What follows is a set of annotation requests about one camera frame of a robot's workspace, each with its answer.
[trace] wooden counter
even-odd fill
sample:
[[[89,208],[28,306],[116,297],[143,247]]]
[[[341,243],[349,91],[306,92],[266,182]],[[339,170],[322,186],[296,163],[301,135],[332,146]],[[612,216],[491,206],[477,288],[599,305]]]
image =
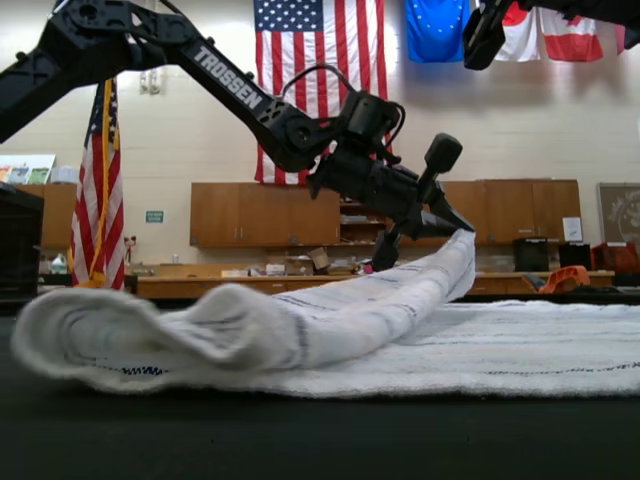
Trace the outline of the wooden counter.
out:
[[[532,293],[522,280],[522,273],[477,273],[476,281],[469,295],[520,295]],[[547,278],[551,273],[536,272]],[[591,283],[595,287],[611,286],[613,272],[591,272]],[[143,298],[200,298],[207,291],[223,283],[241,283],[261,292],[274,295],[312,288],[326,283],[357,278],[358,275],[323,275],[290,277],[140,277],[138,295]]]

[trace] eu flag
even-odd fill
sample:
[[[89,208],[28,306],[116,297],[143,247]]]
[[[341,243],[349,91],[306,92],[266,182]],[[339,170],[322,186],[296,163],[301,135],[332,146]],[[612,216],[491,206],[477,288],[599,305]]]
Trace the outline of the eu flag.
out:
[[[406,0],[409,59],[418,63],[461,62],[469,0]]]

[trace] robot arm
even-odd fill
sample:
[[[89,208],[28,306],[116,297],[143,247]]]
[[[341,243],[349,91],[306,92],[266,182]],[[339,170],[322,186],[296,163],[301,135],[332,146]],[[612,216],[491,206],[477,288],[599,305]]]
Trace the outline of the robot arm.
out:
[[[349,92],[335,118],[314,119],[284,100],[264,92],[252,74],[240,71],[205,39],[168,0],[171,14],[158,14],[131,2],[63,0],[50,15],[38,46],[19,53],[17,62],[0,73],[0,143],[9,139],[71,90],[103,82],[125,70],[142,71],[178,65],[237,116],[265,153],[284,171],[318,167],[307,183],[312,197],[323,187],[351,197],[391,218],[394,227],[378,239],[374,268],[384,270],[397,259],[397,244],[412,239],[450,236],[473,230],[444,198],[436,182],[459,157],[462,146],[436,137],[419,176],[401,167],[388,151],[386,135],[397,135],[404,109],[393,102]],[[333,152],[327,154],[335,142]],[[431,213],[423,206],[428,204]]]
[[[469,19],[464,31],[465,67],[484,70],[504,45],[502,20],[511,4],[517,1],[520,8],[533,7],[557,10],[567,19],[577,16],[627,27],[625,48],[640,43],[640,2],[637,0],[481,0]]]

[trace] orange object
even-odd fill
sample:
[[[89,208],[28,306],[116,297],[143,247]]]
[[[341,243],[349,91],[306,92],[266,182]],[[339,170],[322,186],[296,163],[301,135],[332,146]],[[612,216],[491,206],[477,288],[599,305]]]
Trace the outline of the orange object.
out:
[[[594,270],[612,270],[616,273],[640,272],[640,259],[635,244],[603,243],[591,249]]]
[[[547,283],[532,274],[524,275],[522,278],[533,291],[547,295],[565,293],[574,290],[576,287],[591,285],[589,272],[583,266],[561,268],[551,274]]]

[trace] white sign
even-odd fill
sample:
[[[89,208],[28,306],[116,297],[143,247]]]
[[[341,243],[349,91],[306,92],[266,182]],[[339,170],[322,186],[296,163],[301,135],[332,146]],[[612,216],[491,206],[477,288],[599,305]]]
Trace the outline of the white sign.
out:
[[[564,217],[562,226],[564,227],[565,242],[582,241],[582,219],[580,217]]]

